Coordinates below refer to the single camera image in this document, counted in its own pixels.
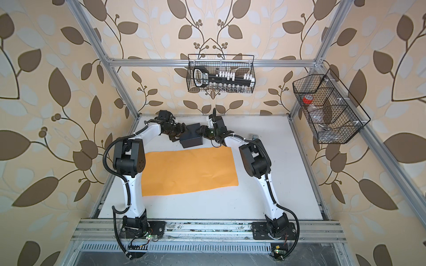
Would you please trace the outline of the dark navy gift box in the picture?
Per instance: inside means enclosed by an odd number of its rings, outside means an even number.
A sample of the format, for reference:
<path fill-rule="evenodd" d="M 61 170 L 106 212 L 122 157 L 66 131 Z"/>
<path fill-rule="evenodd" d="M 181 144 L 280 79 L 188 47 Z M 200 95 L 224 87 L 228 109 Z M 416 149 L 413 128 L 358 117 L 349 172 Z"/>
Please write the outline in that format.
<path fill-rule="evenodd" d="M 200 123 L 185 125 L 185 132 L 179 137 L 179 142 L 184 149 L 203 144 L 203 137 L 199 134 L 200 128 Z"/>

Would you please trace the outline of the orange wrapping paper sheet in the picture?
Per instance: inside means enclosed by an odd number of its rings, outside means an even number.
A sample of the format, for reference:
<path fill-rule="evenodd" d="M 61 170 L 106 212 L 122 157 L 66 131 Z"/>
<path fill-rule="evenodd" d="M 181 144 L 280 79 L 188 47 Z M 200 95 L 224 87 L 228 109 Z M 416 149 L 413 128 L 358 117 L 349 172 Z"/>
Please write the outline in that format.
<path fill-rule="evenodd" d="M 143 196 L 169 196 L 238 186 L 229 147 L 146 154 L 141 177 Z"/>

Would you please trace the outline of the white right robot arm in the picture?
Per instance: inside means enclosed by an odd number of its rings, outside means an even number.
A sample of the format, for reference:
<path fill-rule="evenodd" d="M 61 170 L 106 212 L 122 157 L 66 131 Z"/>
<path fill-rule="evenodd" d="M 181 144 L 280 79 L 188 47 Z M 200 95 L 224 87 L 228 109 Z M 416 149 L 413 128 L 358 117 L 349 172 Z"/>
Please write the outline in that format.
<path fill-rule="evenodd" d="M 280 205 L 271 180 L 272 161 L 260 139 L 247 139 L 228 130 L 216 109 L 209 115 L 208 125 L 201 126 L 199 134 L 219 145 L 237 148 L 247 174 L 256 178 L 263 196 L 264 215 L 268 236 L 282 239 L 293 235 L 295 242 L 300 236 L 300 223 L 295 213 Z"/>

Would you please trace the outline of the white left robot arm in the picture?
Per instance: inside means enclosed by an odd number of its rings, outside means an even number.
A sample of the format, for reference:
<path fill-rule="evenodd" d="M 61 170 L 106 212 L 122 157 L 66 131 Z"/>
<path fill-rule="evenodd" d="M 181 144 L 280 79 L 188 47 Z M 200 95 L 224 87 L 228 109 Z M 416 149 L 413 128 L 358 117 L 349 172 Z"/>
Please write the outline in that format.
<path fill-rule="evenodd" d="M 108 147 L 114 149 L 113 169 L 108 166 L 105 169 L 120 178 L 124 190 L 124 209 L 112 206 L 113 219 L 122 216 L 122 231 L 139 238 L 153 233 L 142 202 L 142 172 L 146 166 L 144 145 L 162 134 L 176 142 L 186 131 L 187 126 L 177 123 L 171 112 L 161 110 L 154 119 L 146 121 L 142 129 L 116 139 Z"/>

